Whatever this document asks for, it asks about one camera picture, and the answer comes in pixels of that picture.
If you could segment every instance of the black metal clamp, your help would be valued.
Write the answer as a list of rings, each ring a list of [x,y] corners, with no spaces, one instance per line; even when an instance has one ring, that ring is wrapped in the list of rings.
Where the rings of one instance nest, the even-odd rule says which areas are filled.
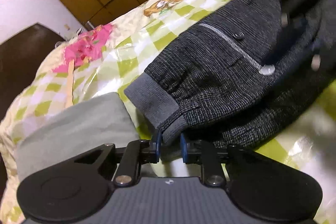
[[[26,224],[173,223],[172,215],[183,224],[314,223],[322,190],[312,177],[236,145],[217,149],[184,135],[183,160],[201,166],[200,178],[140,177],[142,164],[158,162],[160,143],[157,133],[123,148],[104,144],[30,175],[17,191]]]

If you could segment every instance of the bed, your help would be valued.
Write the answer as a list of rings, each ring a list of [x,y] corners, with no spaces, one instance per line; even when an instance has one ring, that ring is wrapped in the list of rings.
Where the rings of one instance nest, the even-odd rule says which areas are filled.
[[[126,98],[124,89],[138,77],[181,32],[230,0],[149,0],[110,23],[112,32],[101,48],[101,58],[76,68],[73,103],[108,92],[118,92],[141,138],[149,138],[144,118]],[[41,63],[34,81],[11,104],[0,124],[0,152],[7,169],[7,187],[2,198],[0,220],[20,223],[24,217],[17,204],[19,184],[14,150],[24,138],[62,111],[66,102],[67,73],[52,69],[63,62],[67,45],[52,51]],[[315,220],[336,223],[336,82],[291,126],[257,151],[306,172],[318,180],[323,201]],[[187,176],[181,159],[159,163],[159,176]]]

